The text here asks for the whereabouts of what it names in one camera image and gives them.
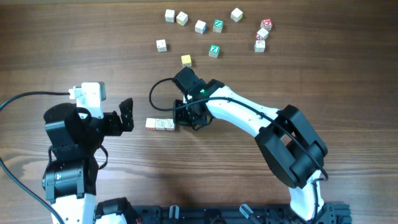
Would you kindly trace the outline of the white block red drawing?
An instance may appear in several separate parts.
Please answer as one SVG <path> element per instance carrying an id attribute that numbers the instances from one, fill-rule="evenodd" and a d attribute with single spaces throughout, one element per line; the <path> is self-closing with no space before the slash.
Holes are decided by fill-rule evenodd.
<path id="1" fill-rule="evenodd" d="M 175 123 L 173 119 L 165 119 L 165 130 L 175 131 Z"/>

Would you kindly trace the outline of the white block faint drawing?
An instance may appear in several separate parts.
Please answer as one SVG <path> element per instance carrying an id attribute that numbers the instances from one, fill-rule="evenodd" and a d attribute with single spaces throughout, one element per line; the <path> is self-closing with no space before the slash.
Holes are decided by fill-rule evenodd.
<path id="1" fill-rule="evenodd" d="M 164 131 L 165 130 L 165 119 L 156 118 L 155 119 L 155 129 Z"/>

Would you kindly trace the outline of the white block red letter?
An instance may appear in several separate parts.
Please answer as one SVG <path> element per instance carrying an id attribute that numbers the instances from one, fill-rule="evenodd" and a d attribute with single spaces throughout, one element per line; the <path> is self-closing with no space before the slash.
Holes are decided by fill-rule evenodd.
<path id="1" fill-rule="evenodd" d="M 156 119 L 155 118 L 147 118 L 146 119 L 146 129 L 155 130 Z"/>

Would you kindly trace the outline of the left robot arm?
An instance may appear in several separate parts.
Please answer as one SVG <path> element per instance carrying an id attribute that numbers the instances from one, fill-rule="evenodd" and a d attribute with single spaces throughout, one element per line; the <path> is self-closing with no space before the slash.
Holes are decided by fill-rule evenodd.
<path id="1" fill-rule="evenodd" d="M 105 136 L 120 136 L 134 127 L 132 98 L 121 102 L 119 109 L 120 113 L 113 111 L 95 118 L 86 108 L 62 103 L 44 114 L 52 144 L 42 185 L 45 198 L 64 223 L 94 221 L 96 179 L 103 169 L 95 152 L 104 148 Z"/>

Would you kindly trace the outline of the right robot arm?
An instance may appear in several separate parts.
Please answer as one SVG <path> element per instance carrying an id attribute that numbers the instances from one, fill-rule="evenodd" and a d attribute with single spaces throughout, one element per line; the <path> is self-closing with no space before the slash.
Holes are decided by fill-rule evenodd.
<path id="1" fill-rule="evenodd" d="M 289 188 L 292 211 L 303 221 L 315 223 L 320 218 L 324 201 L 318 183 L 328 180 L 323 168 L 328 149 L 298 108 L 259 105 L 218 80 L 205 82 L 189 67 L 172 82 L 183 94 L 173 107 L 175 122 L 206 126 L 222 119 L 247 132 L 269 169 Z"/>

